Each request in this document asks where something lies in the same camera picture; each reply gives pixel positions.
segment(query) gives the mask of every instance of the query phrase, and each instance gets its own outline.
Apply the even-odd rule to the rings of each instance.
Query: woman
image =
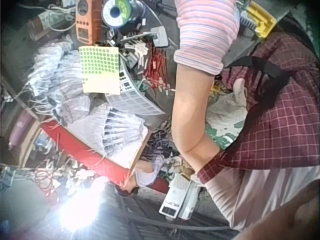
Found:
[[[235,0],[176,0],[180,28],[172,137],[222,214],[237,230],[254,224],[320,178],[319,61],[298,37],[274,33],[230,69]],[[216,75],[247,89],[243,130],[221,150],[205,134]]]

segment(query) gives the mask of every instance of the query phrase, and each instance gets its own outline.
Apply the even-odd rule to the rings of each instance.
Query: green dot sticker sheet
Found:
[[[84,93],[120,94],[119,49],[79,47]]]

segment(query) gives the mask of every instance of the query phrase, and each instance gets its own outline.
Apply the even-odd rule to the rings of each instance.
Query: pink striped sleeve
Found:
[[[239,30],[235,0],[175,0],[180,28],[178,64],[217,75]]]

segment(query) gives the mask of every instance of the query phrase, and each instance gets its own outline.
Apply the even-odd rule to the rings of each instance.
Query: label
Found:
[[[114,0],[107,1],[106,4],[103,6],[102,17],[109,26],[120,27],[124,23],[122,15],[120,14],[118,17],[112,17],[110,14],[110,11],[114,6]]]
[[[49,28],[49,11],[45,11],[38,15],[40,21],[42,23],[43,30]],[[50,13],[50,25],[53,27],[55,24],[62,22],[64,20],[65,15],[63,13]]]

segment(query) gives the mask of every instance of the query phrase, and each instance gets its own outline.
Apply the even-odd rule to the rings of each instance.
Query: white electronic device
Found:
[[[169,184],[169,191],[165,196],[159,213],[175,219],[184,203],[190,185],[191,181],[176,173]]]
[[[189,190],[186,193],[185,199],[178,215],[179,218],[183,220],[189,220],[191,218],[191,215],[194,212],[198,201],[200,189],[201,187],[198,184],[196,184],[194,181],[191,181]]]

